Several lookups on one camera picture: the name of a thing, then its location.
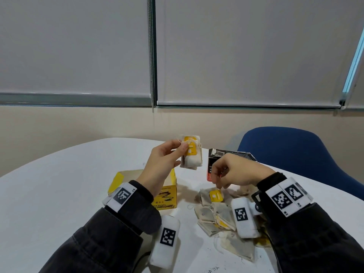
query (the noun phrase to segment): hand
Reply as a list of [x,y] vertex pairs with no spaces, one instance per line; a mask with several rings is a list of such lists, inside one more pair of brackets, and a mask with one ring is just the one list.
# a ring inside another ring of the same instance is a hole
[[181,143],[177,139],[154,147],[142,174],[136,181],[156,197],[171,170],[181,164],[177,159],[184,155],[187,149],[188,143]]
[[273,173],[275,171],[265,165],[227,153],[212,165],[211,178],[217,188],[227,188],[230,184],[256,186]]

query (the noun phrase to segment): person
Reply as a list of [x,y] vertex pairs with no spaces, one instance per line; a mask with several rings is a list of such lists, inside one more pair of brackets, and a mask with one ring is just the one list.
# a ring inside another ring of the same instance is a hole
[[[161,225],[161,216],[151,202],[187,149],[188,144],[178,140],[153,148],[140,177],[130,181],[136,192],[121,209],[117,213],[109,206],[98,210],[52,254],[40,273],[132,272],[143,242],[140,234],[153,233]],[[253,184],[263,192],[260,204],[270,218],[266,230],[281,272],[364,268],[364,250],[317,203],[287,218],[278,216],[275,205],[264,192],[286,179],[282,173],[226,154],[213,164],[212,179],[217,188]]]

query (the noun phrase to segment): chair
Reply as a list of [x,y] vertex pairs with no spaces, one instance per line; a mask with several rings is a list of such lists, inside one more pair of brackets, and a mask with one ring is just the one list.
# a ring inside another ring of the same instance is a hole
[[258,127],[248,131],[238,151],[250,152],[263,164],[302,175],[364,200],[364,185],[346,174],[320,138],[290,127]]

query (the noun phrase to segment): sleeve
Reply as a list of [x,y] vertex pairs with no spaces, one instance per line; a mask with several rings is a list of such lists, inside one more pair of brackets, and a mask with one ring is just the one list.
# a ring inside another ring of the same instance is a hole
[[142,231],[154,232],[161,225],[153,196],[137,181],[137,191],[118,213],[101,208],[71,238],[63,243],[40,273],[132,272],[143,239]]
[[269,218],[266,229],[281,272],[342,272],[364,267],[364,250],[317,204],[289,217],[265,193],[285,180],[275,173],[258,183],[259,207]]

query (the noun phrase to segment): round white table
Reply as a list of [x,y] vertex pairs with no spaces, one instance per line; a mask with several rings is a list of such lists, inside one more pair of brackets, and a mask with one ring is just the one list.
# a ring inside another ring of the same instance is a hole
[[[38,272],[52,253],[102,207],[116,172],[142,169],[161,142],[109,138],[58,151],[0,178],[0,268],[4,273]],[[173,272],[273,272],[275,262],[256,248],[255,262],[222,249],[197,225],[192,209],[206,181],[207,149],[198,170],[176,168],[178,206],[163,213],[181,221]],[[336,188],[275,169],[295,178],[357,242],[364,246],[364,201]]]

